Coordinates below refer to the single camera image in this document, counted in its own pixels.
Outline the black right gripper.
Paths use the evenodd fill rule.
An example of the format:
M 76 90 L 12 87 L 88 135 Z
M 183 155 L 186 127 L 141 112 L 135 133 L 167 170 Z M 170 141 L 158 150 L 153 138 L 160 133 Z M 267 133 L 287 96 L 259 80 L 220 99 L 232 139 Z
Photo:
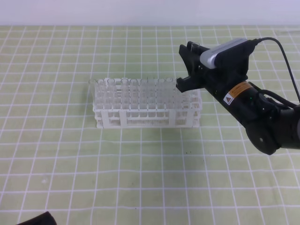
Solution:
M 199 54 L 191 52 L 191 43 L 180 45 L 179 55 L 186 66 L 188 77 L 178 78 L 176 88 L 180 92 L 205 88 L 210 92 L 223 91 L 230 85 L 246 80 L 248 71 L 248 61 L 251 54 L 249 42 L 240 45 L 239 49 L 232 53 L 227 53 L 217 63 L 218 68 L 209 69 L 200 63 L 200 55 L 209 50 L 199 44 Z

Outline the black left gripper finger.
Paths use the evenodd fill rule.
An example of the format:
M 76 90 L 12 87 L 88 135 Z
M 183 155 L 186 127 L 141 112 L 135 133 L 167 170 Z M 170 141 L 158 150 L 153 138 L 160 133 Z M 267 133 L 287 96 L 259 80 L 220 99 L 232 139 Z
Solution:
M 39 216 L 36 216 L 32 219 L 19 223 L 18 225 L 56 225 L 54 217 L 50 214 L 50 212 L 45 212 Z

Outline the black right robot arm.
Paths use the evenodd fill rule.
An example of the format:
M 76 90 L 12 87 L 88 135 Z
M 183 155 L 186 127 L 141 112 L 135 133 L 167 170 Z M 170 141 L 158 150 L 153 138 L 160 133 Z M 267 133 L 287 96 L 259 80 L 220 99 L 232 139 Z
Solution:
M 245 128 L 251 143 L 272 155 L 300 147 L 300 107 L 248 81 L 249 57 L 260 42 L 237 38 L 213 48 L 191 41 L 180 45 L 188 76 L 178 78 L 176 87 L 206 89 Z

